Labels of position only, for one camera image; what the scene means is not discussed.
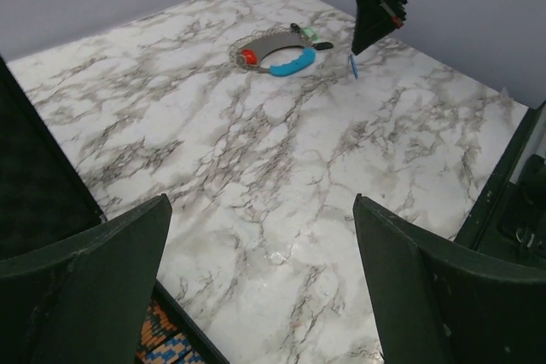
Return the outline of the grey blue spiral keyring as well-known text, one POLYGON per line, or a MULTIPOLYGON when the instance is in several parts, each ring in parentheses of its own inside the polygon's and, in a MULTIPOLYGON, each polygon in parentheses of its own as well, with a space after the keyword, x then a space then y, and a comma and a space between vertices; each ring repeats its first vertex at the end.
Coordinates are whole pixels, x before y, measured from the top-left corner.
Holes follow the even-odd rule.
POLYGON ((278 78, 306 69, 317 57, 313 42, 290 28, 255 31, 231 44, 228 53, 235 67, 278 78))

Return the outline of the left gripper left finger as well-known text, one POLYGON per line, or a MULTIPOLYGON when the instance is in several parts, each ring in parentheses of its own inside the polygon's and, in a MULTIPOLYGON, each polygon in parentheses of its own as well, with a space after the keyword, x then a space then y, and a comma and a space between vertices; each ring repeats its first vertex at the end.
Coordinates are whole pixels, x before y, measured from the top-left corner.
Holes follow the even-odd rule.
POLYGON ((3 363, 131 363, 171 220, 156 196, 1 262, 3 363))

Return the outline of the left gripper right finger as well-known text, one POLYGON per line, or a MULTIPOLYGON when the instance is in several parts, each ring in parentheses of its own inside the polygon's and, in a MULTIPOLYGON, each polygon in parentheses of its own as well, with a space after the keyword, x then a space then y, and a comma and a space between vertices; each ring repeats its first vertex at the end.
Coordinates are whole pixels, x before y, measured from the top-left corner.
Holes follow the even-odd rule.
POLYGON ((468 249, 358 195, 363 271, 387 363, 543 363, 545 271, 468 249))

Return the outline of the blue tagged key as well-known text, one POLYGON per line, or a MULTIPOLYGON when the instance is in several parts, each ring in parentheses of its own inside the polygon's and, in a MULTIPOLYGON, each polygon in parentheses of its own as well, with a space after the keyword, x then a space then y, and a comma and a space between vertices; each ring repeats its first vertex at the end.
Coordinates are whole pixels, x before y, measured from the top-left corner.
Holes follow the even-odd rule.
POLYGON ((348 64, 349 64, 352 75, 354 76, 355 79, 358 79, 358 69, 357 69, 357 63, 356 63, 354 54, 348 55, 348 64))

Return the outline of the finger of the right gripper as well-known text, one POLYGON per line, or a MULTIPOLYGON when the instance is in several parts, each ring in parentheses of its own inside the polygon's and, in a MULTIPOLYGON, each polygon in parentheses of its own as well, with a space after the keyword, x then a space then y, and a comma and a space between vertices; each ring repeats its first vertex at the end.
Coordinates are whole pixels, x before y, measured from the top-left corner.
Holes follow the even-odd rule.
POLYGON ((356 0, 351 52, 359 55, 404 25, 404 3, 397 0, 356 0))

